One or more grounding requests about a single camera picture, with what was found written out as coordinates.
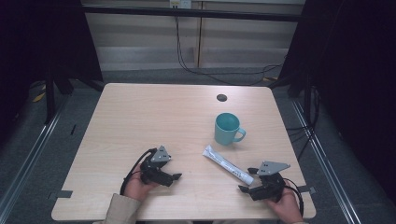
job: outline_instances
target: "sleeve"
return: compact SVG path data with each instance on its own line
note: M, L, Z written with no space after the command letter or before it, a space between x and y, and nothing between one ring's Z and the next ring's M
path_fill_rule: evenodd
M133 224L136 222L136 211L140 204L135 199L113 194L106 219L93 224Z

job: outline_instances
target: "black cable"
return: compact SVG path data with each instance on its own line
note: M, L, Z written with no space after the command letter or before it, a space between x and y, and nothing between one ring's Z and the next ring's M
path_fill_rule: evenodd
M304 129L301 129L301 130L298 131L297 133L291 133L291 134L289 134L289 137L292 137L292 136L294 136L294 135L296 135L296 134L299 134L299 133L301 133L303 130L304 130Z
M294 189L290 186L285 186L284 188L291 189L292 191L294 191L297 194L299 204L300 204L300 214L303 217L304 216L304 202L303 202L303 197L301 196L301 193L297 189Z
M307 130L308 139L306 140L303 149L297 156L297 161L300 161L300 158L302 157L303 153L305 152L306 147L308 146L309 141L311 141L313 134L315 132L315 128L318 122L318 115L319 115L319 108L320 108L320 96L318 94L318 90L316 87L313 87L315 89L314 91L314 106L315 106L315 116L314 116L314 121L311 123L311 127Z
M155 152L155 150L156 150L156 148L149 149L149 150L147 150L145 153L143 153L142 156L140 156L139 160L137 160L137 162L136 162L136 163L134 164L134 166L132 167L131 171L130 171L130 172L128 173L128 175L124 178L124 181L122 182L121 189L120 189L120 195L123 195L123 193L124 193L124 191L125 191L125 188L126 188L126 185L128 184L129 179L131 179L131 176L134 175L134 174L136 174L136 173L138 173L138 172L140 172L140 171L134 172L134 169L135 169L136 166L139 164L139 162L140 162L147 154L152 153L152 152Z
M293 139L291 142L292 143L295 143L295 142L297 142L298 140L300 140L300 139L302 139L302 138L304 138L306 136L306 132L305 133L303 133L301 136L299 136L298 138L296 138L296 139Z
M298 127L298 128L287 128L287 131L294 131L294 130L301 130L301 129L307 129L308 126L302 126L302 127Z
M293 181L291 181L290 179L287 179L287 178L283 178L283 179L289 181L291 184L294 185L294 187L296 187L296 189L294 189L294 188L292 188L292 187L285 186L285 188L291 189L291 190L293 190L293 191L297 194L297 197L298 197L298 200L299 200L299 204L300 204L300 214L301 214L301 216L303 217L303 216L304 216L304 201L303 201L303 196L301 195L301 192L300 192L299 188L298 188L297 185L296 185Z
M279 66L282 66L283 63L281 64L271 64L271 65L267 65L262 69L262 72L253 72L253 73L203 73L203 72L196 72L196 71L192 71L190 70L190 68L185 64L184 59L183 59L183 55L181 53L181 44L180 44L180 35L179 35L179 28L178 28L178 17L175 17L175 22L176 22L176 28L177 28L177 59L178 59L178 63L180 64L180 66L186 70L187 72L193 73L195 75L203 75L203 76L207 76L210 77L212 79L215 79L216 81L231 85L231 86L253 86L256 85L260 82L262 82L262 80L265 78L265 73L269 72ZM262 74L262 77L253 83L249 83L249 84L234 84L231 82L227 82L224 80L221 80L217 77L212 77L214 75L258 75L258 74Z
M331 27L331 29L330 29L330 33L329 33L328 36L327 36L324 49L323 49L323 51L321 52L321 54L320 54L320 56L319 56L319 57L320 57L320 60L319 60L320 62L323 62L324 55L325 55L326 51L328 50L331 35L334 33L335 24L337 23L338 16L339 16L339 14L340 14L340 11L341 11L342 8L343 8L343 5L344 5L345 1L346 1L346 0L343 0L343 1L341 2L340 7L337 9L337 12L336 12L336 14L335 14L335 20L334 20L334 22L332 23L332 27ZM273 86L270 87L270 89L275 88L275 87L277 87L277 86L279 86L279 85L276 85L275 83L273 83ZM318 96L318 90L316 89L316 87L312 86L312 88L315 88L314 94L315 94L315 98L316 98L316 99L314 99L314 103L315 103L315 110L316 110L316 112L315 112L314 121L313 121L313 123L312 123L312 130L311 130L311 132L309 133L308 140L307 140L306 143L304 144L304 147L303 147L302 151L300 152L300 154L299 154L299 156L298 156L298 159L297 159L298 161L300 160L301 156L303 155L304 150L305 150L306 146L308 145L308 142L309 142L309 141L311 140L311 138L312 138L312 134L313 134L313 132L314 132L314 130L315 130L315 125L316 125L317 120L318 120L318 112L319 112L320 97Z

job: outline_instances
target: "metal bracket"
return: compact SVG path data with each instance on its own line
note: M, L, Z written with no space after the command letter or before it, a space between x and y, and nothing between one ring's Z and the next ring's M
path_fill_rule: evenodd
M169 156L164 146L160 146L155 152L154 156L151 158L152 162L170 161L171 156Z
M311 195L317 192L314 187L309 188L307 185L298 187L298 190L301 193L309 192Z
M263 161L257 175L273 175L282 170L288 169L289 164L275 161Z
M71 198L73 190L60 190L58 192L51 192L47 199L56 201L59 198Z

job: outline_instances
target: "person's hand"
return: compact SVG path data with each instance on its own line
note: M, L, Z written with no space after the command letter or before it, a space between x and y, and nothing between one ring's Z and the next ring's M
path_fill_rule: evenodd
M285 180L285 183L287 186L290 186L289 181ZM294 192L291 189L283 189L282 198L277 203L269 199L264 201L283 222L290 224L304 221L300 214Z
M159 186L159 184L151 182L146 185L142 182L140 179L140 164L134 168L133 173L134 174L131 176L131 179L129 179L126 184L123 195L142 203L147 198L149 191Z

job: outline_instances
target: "teal mug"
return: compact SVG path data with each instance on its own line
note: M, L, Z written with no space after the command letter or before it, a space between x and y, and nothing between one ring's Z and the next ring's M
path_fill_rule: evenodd
M247 132L239 127L239 119L231 113L222 113L216 117L215 124L215 140L224 146L230 145L232 142L240 142L244 139ZM241 133L242 136L236 138L236 134Z

